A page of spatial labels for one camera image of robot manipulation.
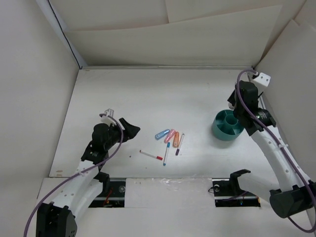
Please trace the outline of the blue cap pen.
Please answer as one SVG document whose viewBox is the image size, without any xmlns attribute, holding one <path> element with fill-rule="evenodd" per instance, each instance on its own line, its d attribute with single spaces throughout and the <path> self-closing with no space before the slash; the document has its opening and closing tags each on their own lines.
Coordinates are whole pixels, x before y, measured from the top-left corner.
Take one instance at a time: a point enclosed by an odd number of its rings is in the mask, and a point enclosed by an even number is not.
<svg viewBox="0 0 316 237">
<path fill-rule="evenodd" d="M 163 166 L 166 166 L 169 149 L 170 149 L 170 142 L 168 142 L 167 146 L 166 146 L 165 154 L 164 154 L 164 157 L 163 157 Z"/>
</svg>

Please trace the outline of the red cap pen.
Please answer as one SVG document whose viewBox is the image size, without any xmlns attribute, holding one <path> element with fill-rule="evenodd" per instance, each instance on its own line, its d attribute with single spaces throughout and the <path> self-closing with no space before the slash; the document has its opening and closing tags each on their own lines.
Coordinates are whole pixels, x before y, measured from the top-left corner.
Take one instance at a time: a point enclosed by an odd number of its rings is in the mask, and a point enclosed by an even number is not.
<svg viewBox="0 0 316 237">
<path fill-rule="evenodd" d="M 145 151 L 143 151 L 143 150 L 140 150 L 139 152 L 140 152 L 141 154 L 145 155 L 145 156 L 148 156 L 148 157 L 151 157 L 151 158 L 154 158 L 154 159 L 158 159 L 158 160 L 163 160 L 162 157 L 156 156 L 156 155 L 152 155 L 152 154 L 147 153 L 147 152 L 145 152 Z"/>
</svg>

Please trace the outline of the teal round organizer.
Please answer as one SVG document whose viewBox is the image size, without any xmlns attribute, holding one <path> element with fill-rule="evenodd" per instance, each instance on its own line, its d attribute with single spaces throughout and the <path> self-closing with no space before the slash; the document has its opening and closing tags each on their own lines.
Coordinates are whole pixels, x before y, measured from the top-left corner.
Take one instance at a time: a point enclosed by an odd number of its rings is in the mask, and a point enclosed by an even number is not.
<svg viewBox="0 0 316 237">
<path fill-rule="evenodd" d="M 244 130 L 232 110 L 220 111 L 216 115 L 211 129 L 213 135 L 221 141 L 233 141 L 237 139 Z"/>
</svg>

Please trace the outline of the purple cap pen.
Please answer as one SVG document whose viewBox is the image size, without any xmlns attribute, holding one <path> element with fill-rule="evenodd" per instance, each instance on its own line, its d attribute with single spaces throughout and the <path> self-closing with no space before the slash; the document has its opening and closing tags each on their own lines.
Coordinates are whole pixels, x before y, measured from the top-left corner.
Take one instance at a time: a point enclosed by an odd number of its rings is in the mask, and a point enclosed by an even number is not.
<svg viewBox="0 0 316 237">
<path fill-rule="evenodd" d="M 182 146 L 184 137 L 185 137 L 185 134 L 182 133 L 182 134 L 181 134 L 181 137 L 180 137 L 180 141 L 179 141 L 178 147 L 177 147 L 177 150 L 176 150 L 176 153 L 175 153 L 176 156 L 179 155 L 179 152 L 180 152 L 180 149 L 181 149 L 181 146 Z"/>
</svg>

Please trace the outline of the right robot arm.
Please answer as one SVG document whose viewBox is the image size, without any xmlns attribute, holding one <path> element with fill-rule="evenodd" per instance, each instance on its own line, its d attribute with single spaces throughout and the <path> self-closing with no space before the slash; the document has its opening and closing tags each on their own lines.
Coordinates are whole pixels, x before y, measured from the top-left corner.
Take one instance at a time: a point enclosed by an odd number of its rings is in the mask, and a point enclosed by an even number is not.
<svg viewBox="0 0 316 237">
<path fill-rule="evenodd" d="M 238 195 L 245 189 L 267 201 L 280 218 L 290 218 L 316 206 L 316 184 L 303 172 L 283 142 L 276 121 L 269 111 L 258 106 L 258 88 L 248 81 L 238 81 L 228 98 L 234 116 L 259 146 L 271 166 L 277 185 L 264 178 L 245 175 L 228 182 L 231 193 Z"/>
</svg>

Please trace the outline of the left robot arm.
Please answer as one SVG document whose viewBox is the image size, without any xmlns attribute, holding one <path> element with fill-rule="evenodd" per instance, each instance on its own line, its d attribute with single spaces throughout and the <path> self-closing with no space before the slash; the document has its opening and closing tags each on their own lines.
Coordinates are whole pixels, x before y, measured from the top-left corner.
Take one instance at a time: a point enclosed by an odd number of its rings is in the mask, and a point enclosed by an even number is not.
<svg viewBox="0 0 316 237">
<path fill-rule="evenodd" d="M 36 236 L 74 237 L 77 222 L 97 196 L 110 191 L 110 178 L 101 172 L 103 165 L 113 157 L 109 150 L 133 139 L 141 130 L 124 118 L 101 115 L 103 121 L 94 126 L 75 174 L 63 181 L 62 190 L 50 202 L 41 202 L 37 208 Z"/>
</svg>

